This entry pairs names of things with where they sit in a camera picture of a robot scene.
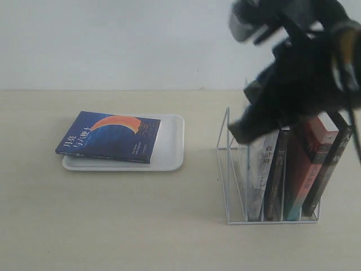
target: white book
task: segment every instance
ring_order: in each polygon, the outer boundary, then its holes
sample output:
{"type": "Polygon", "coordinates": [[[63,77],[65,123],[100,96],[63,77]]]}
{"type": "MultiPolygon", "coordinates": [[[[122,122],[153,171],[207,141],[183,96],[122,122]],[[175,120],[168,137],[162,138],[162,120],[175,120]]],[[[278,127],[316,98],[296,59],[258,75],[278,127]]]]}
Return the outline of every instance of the white book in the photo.
{"type": "Polygon", "coordinates": [[[247,186],[248,221],[258,221],[279,131],[264,135],[249,145],[247,186]]]}

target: book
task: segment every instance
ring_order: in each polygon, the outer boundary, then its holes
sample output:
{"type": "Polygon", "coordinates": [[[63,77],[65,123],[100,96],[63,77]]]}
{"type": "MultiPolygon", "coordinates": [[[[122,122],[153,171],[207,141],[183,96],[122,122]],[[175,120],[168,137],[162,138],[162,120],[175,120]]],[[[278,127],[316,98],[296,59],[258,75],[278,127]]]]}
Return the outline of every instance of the book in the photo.
{"type": "Polygon", "coordinates": [[[161,120],[81,111],[55,152],[150,164],[161,120]]]}
{"type": "Polygon", "coordinates": [[[249,145],[249,169],[247,175],[248,221],[259,221],[278,135],[279,130],[276,130],[256,139],[249,145]]]}
{"type": "Polygon", "coordinates": [[[325,112],[291,129],[287,148],[284,217],[298,220],[338,128],[325,112]]]}
{"type": "Polygon", "coordinates": [[[305,216],[312,216],[315,209],[320,202],[332,173],[334,172],[338,162],[340,161],[342,154],[344,153],[347,144],[352,136],[352,125],[348,117],[342,115],[342,113],[334,112],[329,113],[332,121],[339,129],[338,136],[334,140],[334,143],[323,163],[319,174],[311,187],[309,194],[303,204],[303,212],[305,216]]]}
{"type": "Polygon", "coordinates": [[[281,129],[276,143],[275,154],[271,164],[270,174],[265,191],[265,219],[273,220],[278,191],[284,177],[284,163],[286,158],[289,128],[281,129]]]}

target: wire book holder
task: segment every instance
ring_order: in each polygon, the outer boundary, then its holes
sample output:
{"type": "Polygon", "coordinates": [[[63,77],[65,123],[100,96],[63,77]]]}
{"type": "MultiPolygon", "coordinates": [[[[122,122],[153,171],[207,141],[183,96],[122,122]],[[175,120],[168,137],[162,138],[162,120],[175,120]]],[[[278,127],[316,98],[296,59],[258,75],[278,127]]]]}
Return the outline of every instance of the wire book holder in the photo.
{"type": "Polygon", "coordinates": [[[247,181],[241,177],[241,172],[249,170],[249,165],[245,163],[248,159],[248,146],[238,144],[229,132],[230,108],[226,108],[221,130],[217,142],[217,158],[221,183],[223,190],[224,206],[226,210],[226,219],[228,225],[254,225],[254,224],[314,224],[319,222],[321,213],[321,201],[311,217],[306,217],[300,210],[299,219],[296,221],[287,221],[283,217],[284,209],[284,185],[286,167],[283,168],[283,178],[280,184],[280,196],[275,206],[274,219],[272,221],[265,219],[264,202],[261,209],[261,215],[258,221],[248,219],[248,201],[247,201],[247,181]],[[226,146],[221,146],[222,136],[226,137],[226,146]]]}

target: blue book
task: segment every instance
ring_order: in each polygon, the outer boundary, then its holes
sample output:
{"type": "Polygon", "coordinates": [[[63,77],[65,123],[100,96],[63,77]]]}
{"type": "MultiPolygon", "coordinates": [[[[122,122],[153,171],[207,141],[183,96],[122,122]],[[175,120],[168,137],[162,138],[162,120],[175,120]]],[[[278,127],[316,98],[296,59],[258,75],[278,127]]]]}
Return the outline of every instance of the blue book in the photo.
{"type": "Polygon", "coordinates": [[[55,152],[150,164],[160,122],[81,111],[55,152]]]}

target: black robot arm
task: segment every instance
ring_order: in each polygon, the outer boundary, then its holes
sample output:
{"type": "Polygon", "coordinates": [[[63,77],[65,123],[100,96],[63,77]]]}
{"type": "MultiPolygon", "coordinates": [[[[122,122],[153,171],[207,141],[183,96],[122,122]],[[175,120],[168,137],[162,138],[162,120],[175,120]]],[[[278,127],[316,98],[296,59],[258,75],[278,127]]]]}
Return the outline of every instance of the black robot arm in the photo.
{"type": "Polygon", "coordinates": [[[302,0],[304,8],[298,13],[304,17],[298,21],[294,7],[300,5],[300,1],[243,0],[235,3],[230,28],[238,41],[246,41],[255,29],[264,25],[268,28],[256,38],[256,44],[280,27],[289,37],[274,47],[275,61],[245,89],[251,105],[229,130],[238,143],[247,144],[322,111],[346,109],[354,126],[361,161],[353,113],[361,107],[361,25],[351,20],[336,0],[302,0]],[[274,7],[263,11],[266,3],[269,7],[271,2],[274,7]],[[256,9],[260,10],[259,15],[251,20],[249,14],[252,13],[247,11],[255,13],[256,9]],[[311,30],[316,21],[323,26],[322,30],[311,30]]]}

